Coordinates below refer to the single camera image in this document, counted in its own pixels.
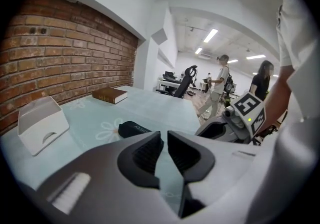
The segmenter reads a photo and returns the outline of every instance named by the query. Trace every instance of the table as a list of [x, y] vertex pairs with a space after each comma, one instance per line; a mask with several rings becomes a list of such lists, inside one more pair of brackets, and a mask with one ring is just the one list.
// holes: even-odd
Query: table
[[165, 80], [158, 80], [158, 87], [157, 88], [160, 89], [161, 85], [172, 86], [175, 88], [180, 87], [180, 84], [178, 84], [178, 83], [173, 83], [173, 82], [169, 82], [169, 81], [165, 81]]
[[17, 127], [1, 137], [3, 154], [14, 176], [37, 189], [55, 171], [83, 152], [99, 145], [122, 140], [119, 124], [134, 121], [152, 131], [160, 131], [164, 148], [155, 175], [160, 178], [161, 194], [177, 213], [183, 178], [173, 163], [167, 145], [167, 131], [195, 134], [200, 127], [192, 102], [172, 96], [123, 86], [128, 98], [117, 105], [87, 96], [62, 105], [70, 129], [33, 157], [17, 135]]
[[206, 86], [206, 85], [208, 85], [208, 83], [204, 83], [203, 81], [200, 81], [200, 92], [202, 92], [202, 90], [203, 90], [203, 86]]

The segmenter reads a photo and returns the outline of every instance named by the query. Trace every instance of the white plastic holder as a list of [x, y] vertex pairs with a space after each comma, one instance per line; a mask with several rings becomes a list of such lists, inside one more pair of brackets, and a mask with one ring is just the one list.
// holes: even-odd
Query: white plastic holder
[[51, 96], [30, 102], [19, 111], [18, 136], [33, 156], [69, 127], [64, 112]]

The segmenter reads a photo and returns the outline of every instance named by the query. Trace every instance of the book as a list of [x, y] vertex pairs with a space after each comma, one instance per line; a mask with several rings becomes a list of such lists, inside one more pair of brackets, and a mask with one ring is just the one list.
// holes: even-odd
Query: book
[[92, 97], [101, 101], [117, 104], [128, 97], [128, 92], [106, 87], [93, 91]]

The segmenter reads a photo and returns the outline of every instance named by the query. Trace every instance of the woman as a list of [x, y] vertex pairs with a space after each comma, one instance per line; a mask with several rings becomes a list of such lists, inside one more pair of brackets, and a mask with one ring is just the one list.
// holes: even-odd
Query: woman
[[261, 101], [264, 101], [269, 88], [270, 76], [273, 75], [274, 65], [269, 61], [263, 61], [258, 74], [253, 77], [250, 93], [254, 94]]

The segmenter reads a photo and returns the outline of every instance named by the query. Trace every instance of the backpack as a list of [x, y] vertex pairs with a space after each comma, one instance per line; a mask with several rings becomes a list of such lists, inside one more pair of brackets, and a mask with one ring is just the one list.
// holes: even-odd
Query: backpack
[[226, 79], [226, 82], [225, 82], [225, 87], [224, 87], [224, 90], [225, 92], [227, 93], [230, 93], [231, 89], [232, 89], [232, 86], [234, 84], [234, 81], [232, 80], [232, 76], [230, 75], [230, 70], [229, 70], [229, 67], [228, 68], [228, 78]]

